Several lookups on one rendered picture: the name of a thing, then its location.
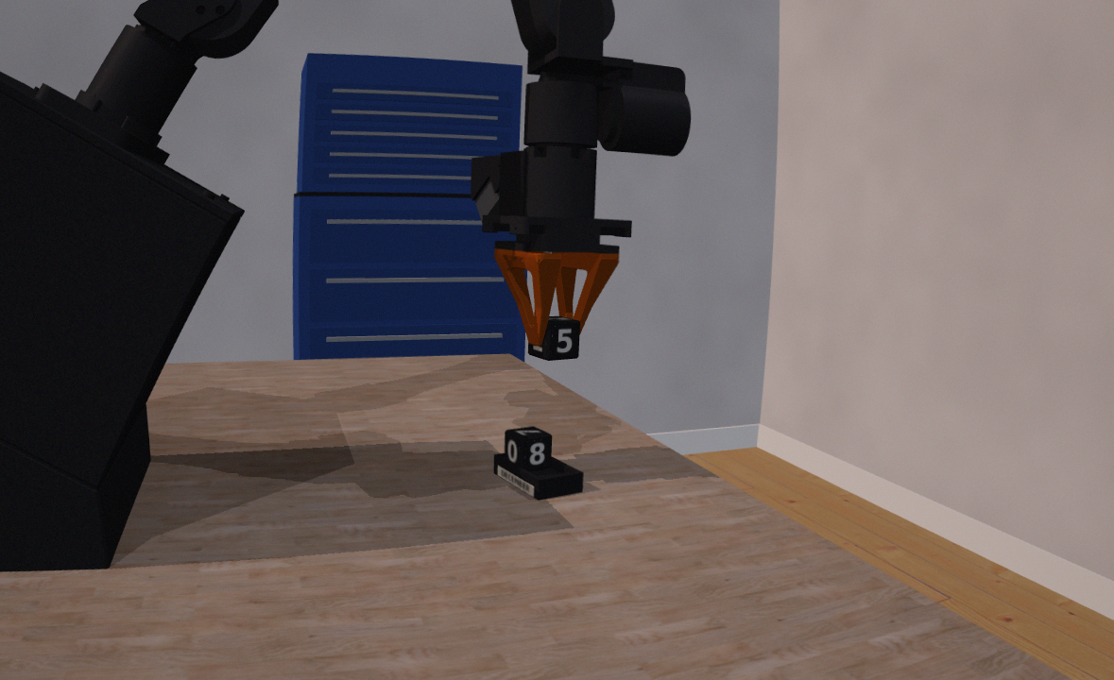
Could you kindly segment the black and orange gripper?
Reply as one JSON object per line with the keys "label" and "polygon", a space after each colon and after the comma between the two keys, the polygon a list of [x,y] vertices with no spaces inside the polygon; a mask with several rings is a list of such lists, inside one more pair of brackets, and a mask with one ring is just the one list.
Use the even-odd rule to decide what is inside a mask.
{"label": "black and orange gripper", "polygon": [[[582,322],[583,329],[592,304],[620,263],[620,246],[600,245],[600,235],[631,237],[633,221],[594,218],[598,150],[579,149],[579,159],[573,158],[569,146],[547,146],[545,158],[543,147],[524,150],[522,216],[483,215],[482,231],[515,235],[515,241],[495,241],[494,258],[512,290],[529,344],[543,346],[554,289],[559,315]],[[524,268],[532,274],[534,313]],[[586,270],[587,276],[573,315],[577,268]]]}

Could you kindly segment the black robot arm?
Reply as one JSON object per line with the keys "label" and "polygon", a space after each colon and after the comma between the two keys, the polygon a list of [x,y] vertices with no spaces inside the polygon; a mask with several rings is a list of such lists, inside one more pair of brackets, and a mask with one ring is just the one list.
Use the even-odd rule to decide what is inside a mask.
{"label": "black robot arm", "polygon": [[[277,6],[278,0],[147,0],[134,13],[139,25],[124,27],[86,93],[74,100],[42,82],[37,99],[123,149],[165,164],[169,154],[158,148],[159,132],[198,58],[246,50]],[[547,146],[569,146],[579,159],[579,149],[596,149],[598,140],[605,150],[680,154],[691,127],[685,74],[676,66],[604,57],[603,41],[614,25],[612,0],[512,0],[512,6],[529,51],[527,74],[540,75],[526,82],[522,145],[543,147],[543,158]],[[501,164],[500,155],[471,158],[471,200],[482,223],[483,215],[522,216],[526,155],[501,152]]]}

